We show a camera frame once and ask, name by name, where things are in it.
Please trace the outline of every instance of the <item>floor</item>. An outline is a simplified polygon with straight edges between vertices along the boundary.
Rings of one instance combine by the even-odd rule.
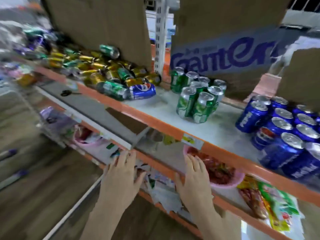
[[[41,101],[38,95],[35,103]],[[0,240],[41,240],[102,174],[78,152],[62,149],[39,134],[37,119],[15,97],[0,97],[0,152],[19,153],[0,161],[0,181],[20,169],[29,174],[0,191]],[[78,240],[99,195],[96,188],[52,237]],[[198,239],[137,196],[125,211],[113,240]]]

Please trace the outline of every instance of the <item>hand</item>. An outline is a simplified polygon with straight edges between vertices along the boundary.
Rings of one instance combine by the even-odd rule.
[[[209,174],[203,161],[187,154],[186,178],[182,185],[179,175],[175,175],[177,192],[184,205],[194,218],[213,208]]]
[[[122,151],[119,158],[114,159],[109,170],[104,172],[98,199],[100,204],[113,208],[118,214],[122,214],[128,208],[136,197],[146,175],[146,172],[140,174],[134,182],[135,164],[135,152]]]

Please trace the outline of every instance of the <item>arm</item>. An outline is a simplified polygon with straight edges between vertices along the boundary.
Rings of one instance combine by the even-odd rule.
[[[204,240],[226,239],[224,225],[212,203],[209,174],[203,161],[191,155],[185,156],[186,178],[182,185],[176,174],[175,184],[180,198],[189,210]]]
[[[124,211],[133,202],[146,173],[134,182],[136,154],[123,151],[105,171],[98,201],[80,240],[110,240]]]

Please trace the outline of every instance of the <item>left hand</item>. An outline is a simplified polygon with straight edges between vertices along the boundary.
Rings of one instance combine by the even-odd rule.
[[[134,166],[136,153],[122,151],[110,164],[109,170],[105,170],[101,182],[98,203],[122,214],[136,197],[146,172],[139,175],[134,182]]]

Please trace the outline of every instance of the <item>scissors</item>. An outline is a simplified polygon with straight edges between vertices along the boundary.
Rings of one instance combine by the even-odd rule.
[[[73,92],[73,91],[71,91],[71,90],[63,90],[60,95],[61,95],[62,97],[66,97],[66,96],[69,96],[70,94],[81,94],[81,93]]]

